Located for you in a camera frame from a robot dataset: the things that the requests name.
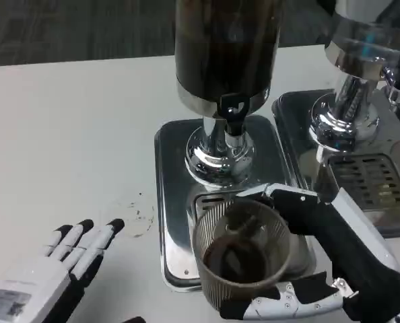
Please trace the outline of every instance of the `black lever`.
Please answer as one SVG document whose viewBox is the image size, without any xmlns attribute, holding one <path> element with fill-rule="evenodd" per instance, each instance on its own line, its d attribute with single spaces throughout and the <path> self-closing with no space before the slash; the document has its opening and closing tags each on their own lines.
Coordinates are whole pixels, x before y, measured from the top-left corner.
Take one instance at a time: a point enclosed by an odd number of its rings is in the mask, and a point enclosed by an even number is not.
<svg viewBox="0 0 400 323">
<path fill-rule="evenodd" d="M 218 115 L 227 120 L 226 131 L 231 136 L 243 134 L 243 122 L 249 112 L 250 98 L 242 94 L 226 94 L 221 97 Z"/>
</svg>

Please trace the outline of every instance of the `black fingertip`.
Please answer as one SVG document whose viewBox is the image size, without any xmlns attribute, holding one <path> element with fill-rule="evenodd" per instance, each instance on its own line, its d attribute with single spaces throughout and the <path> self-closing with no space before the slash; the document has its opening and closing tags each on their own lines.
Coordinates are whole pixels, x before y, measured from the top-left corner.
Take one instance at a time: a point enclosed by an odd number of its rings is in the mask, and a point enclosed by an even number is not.
<svg viewBox="0 0 400 323">
<path fill-rule="evenodd" d="M 251 300 L 227 299 L 222 301 L 220 316 L 225 320 L 243 320 Z"/>
<path fill-rule="evenodd" d="M 84 227 L 84 234 L 88 231 L 90 231 L 94 227 L 94 222 L 91 219 L 86 219 L 81 222 L 79 222 L 82 227 Z"/>
<path fill-rule="evenodd" d="M 125 226 L 125 222 L 122 219 L 115 219 L 109 222 L 107 225 L 113 226 L 114 234 L 117 235 Z"/>
<path fill-rule="evenodd" d="M 68 232 L 71 230 L 72 227 L 73 227 L 72 225 L 65 224 L 56 229 L 55 231 L 61 232 L 61 240 L 62 240 L 68 234 Z"/>
<path fill-rule="evenodd" d="M 125 321 L 124 323 L 146 323 L 146 321 L 141 316 L 136 316 L 135 318 Z"/>
</svg>

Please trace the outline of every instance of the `robotic hand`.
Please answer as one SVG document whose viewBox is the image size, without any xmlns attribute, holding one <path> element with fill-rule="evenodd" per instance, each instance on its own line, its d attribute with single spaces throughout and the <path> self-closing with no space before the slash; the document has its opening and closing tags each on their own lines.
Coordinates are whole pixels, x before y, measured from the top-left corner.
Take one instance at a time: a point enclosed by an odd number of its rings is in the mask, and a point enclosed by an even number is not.
<svg viewBox="0 0 400 323">
<path fill-rule="evenodd" d="M 92 220 L 56 229 L 40 256 L 14 266 L 0 282 L 0 322 L 64 323 L 95 277 L 113 238 L 124 228 L 115 219 L 91 240 Z"/>
<path fill-rule="evenodd" d="M 303 318 L 343 308 L 361 323 L 400 323 L 400 268 L 386 242 L 344 189 L 332 203 L 317 193 L 264 184 L 238 199 L 273 207 L 293 234 L 314 236 L 333 264 L 326 272 L 278 283 L 255 299 L 228 299 L 221 317 L 236 320 Z"/>
</svg>

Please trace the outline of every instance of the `gray carpet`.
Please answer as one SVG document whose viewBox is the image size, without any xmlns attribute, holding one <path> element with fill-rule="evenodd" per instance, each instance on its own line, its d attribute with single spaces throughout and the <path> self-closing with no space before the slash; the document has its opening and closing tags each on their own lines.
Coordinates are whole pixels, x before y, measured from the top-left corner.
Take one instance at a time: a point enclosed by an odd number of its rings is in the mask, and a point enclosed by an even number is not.
<svg viewBox="0 0 400 323">
<path fill-rule="evenodd" d="M 285 0 L 280 46 L 316 44 L 330 21 Z M 0 0 L 0 65 L 171 55 L 174 0 Z"/>
</svg>

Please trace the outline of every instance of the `drip tray grate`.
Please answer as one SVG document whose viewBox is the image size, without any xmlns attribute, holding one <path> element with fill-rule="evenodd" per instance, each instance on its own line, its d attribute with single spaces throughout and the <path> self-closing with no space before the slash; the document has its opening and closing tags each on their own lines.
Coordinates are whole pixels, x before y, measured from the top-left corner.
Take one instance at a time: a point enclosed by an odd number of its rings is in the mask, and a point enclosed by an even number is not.
<svg viewBox="0 0 400 323">
<path fill-rule="evenodd" d="M 385 154 L 334 155 L 329 170 L 364 211 L 400 207 L 400 175 Z"/>
</svg>

